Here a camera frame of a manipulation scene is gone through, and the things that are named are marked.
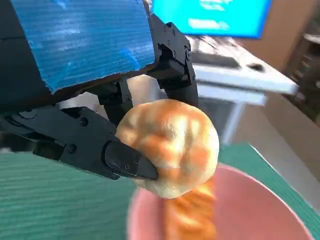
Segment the black left robot hand, blue tape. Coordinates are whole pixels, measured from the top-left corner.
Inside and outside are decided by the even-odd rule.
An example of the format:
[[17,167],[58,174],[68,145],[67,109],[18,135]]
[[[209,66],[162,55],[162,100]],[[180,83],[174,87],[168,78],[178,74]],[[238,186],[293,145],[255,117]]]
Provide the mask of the black left robot hand, blue tape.
[[132,108],[127,80],[148,75],[170,99],[198,104],[188,39],[144,0],[3,0],[0,129],[33,153],[111,180],[156,180],[116,137]]

